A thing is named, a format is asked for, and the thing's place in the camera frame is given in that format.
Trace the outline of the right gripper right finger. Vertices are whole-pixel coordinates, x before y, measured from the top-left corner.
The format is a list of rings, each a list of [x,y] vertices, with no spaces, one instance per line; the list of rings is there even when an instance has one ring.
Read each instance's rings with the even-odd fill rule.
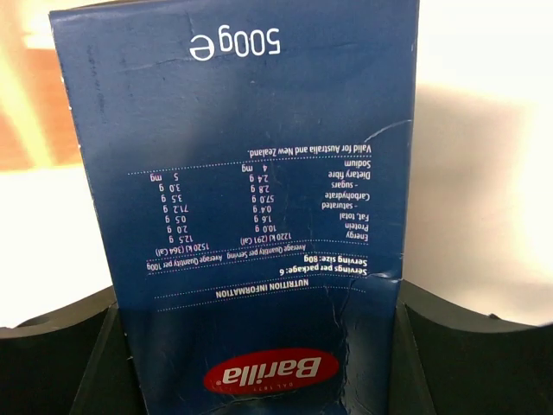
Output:
[[[550,414],[552,327],[482,315],[404,281],[390,414]]]

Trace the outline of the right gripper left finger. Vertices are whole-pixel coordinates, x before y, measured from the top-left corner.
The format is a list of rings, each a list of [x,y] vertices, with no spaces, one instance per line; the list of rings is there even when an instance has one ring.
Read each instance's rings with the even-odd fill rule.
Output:
[[[1,330],[1,412],[145,412],[111,287]]]

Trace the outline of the blue Barilla pasta box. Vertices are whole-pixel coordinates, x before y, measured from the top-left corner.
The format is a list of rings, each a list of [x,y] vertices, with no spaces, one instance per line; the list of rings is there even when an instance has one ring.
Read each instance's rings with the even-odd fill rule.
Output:
[[[384,414],[416,1],[126,1],[55,49],[151,414]]]

